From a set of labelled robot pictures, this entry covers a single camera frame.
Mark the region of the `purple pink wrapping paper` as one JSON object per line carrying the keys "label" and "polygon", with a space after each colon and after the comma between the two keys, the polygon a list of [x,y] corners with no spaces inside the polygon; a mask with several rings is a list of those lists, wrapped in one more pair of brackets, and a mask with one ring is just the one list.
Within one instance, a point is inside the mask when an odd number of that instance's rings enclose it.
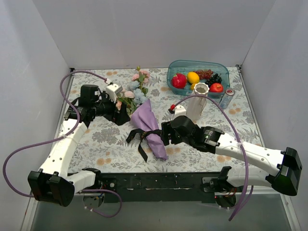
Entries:
{"label": "purple pink wrapping paper", "polygon": [[[140,128],[144,131],[159,129],[156,117],[152,112],[150,100],[145,101],[136,109],[131,116],[131,123],[136,128]],[[146,140],[156,158],[167,160],[165,146],[160,136],[150,134],[146,137]]]}

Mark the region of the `white pink flower stem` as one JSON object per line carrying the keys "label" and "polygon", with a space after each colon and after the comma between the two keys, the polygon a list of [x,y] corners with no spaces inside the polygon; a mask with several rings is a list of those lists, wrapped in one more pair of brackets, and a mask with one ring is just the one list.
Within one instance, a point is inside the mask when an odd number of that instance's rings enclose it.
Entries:
{"label": "white pink flower stem", "polygon": [[135,106],[135,103],[133,101],[134,98],[135,95],[131,91],[122,90],[120,93],[117,94],[117,101],[124,103],[127,106],[127,108],[132,108]]}

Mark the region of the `white ribbed vase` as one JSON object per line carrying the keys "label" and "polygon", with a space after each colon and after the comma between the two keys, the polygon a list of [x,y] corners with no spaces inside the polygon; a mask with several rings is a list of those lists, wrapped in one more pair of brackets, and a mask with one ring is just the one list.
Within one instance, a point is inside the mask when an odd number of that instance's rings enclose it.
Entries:
{"label": "white ribbed vase", "polygon": [[[207,84],[197,83],[193,88],[192,95],[200,94],[207,96],[208,92],[209,92],[209,87]],[[201,117],[205,105],[206,105],[206,98],[191,97],[188,102],[186,116],[192,121],[198,120]]]}

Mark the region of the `black ribbon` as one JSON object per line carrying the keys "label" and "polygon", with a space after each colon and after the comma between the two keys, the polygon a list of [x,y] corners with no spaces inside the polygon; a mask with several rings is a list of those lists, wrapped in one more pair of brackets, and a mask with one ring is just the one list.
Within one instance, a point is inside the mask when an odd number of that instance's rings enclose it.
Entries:
{"label": "black ribbon", "polygon": [[147,162],[148,160],[148,155],[141,146],[141,143],[144,140],[148,141],[149,147],[152,149],[154,153],[158,154],[158,158],[163,158],[160,155],[161,147],[163,147],[163,143],[161,141],[162,130],[156,129],[156,130],[144,131],[140,128],[133,129],[126,138],[126,142],[130,143],[137,134],[140,134],[140,143],[138,146],[138,152],[140,153],[145,162]]}

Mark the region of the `blue flower stem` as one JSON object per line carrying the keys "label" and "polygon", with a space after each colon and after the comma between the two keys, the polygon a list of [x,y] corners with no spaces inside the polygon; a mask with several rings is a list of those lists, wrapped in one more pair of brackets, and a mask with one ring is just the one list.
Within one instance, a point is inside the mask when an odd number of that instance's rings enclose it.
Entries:
{"label": "blue flower stem", "polygon": [[134,95],[135,95],[135,98],[133,100],[135,105],[141,105],[141,104],[145,103],[148,100],[148,98],[146,97],[146,95],[143,92],[141,92],[141,90],[139,88],[136,88],[134,90],[133,85],[134,84],[130,83],[128,85],[128,88],[129,88],[129,91],[133,92]]}

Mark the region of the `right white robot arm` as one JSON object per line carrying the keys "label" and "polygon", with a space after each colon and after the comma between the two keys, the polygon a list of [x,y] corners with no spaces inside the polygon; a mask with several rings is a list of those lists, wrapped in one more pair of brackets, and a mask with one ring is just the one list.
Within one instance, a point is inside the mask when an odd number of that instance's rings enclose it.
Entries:
{"label": "right white robot arm", "polygon": [[253,165],[253,168],[242,170],[224,168],[218,178],[218,187],[223,191],[243,186],[244,180],[248,179],[248,185],[271,187],[288,196],[297,195],[302,164],[293,148],[281,151],[248,142],[239,143],[228,133],[211,126],[199,127],[184,115],[162,123],[161,139],[165,145],[184,142],[201,152],[246,160]]}

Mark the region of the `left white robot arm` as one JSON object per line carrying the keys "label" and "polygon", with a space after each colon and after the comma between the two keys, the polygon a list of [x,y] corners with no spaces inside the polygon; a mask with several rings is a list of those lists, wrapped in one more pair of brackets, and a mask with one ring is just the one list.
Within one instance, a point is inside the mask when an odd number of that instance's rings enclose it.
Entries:
{"label": "left white robot arm", "polygon": [[104,91],[97,85],[81,86],[80,96],[71,102],[64,115],[60,140],[53,146],[39,170],[31,171],[28,175],[27,180],[36,200],[66,207],[75,193],[86,188],[95,193],[102,188],[99,170],[85,168],[69,175],[68,168],[80,139],[96,117],[103,116],[118,126],[130,120],[126,105],[116,105],[122,89],[114,83]]}

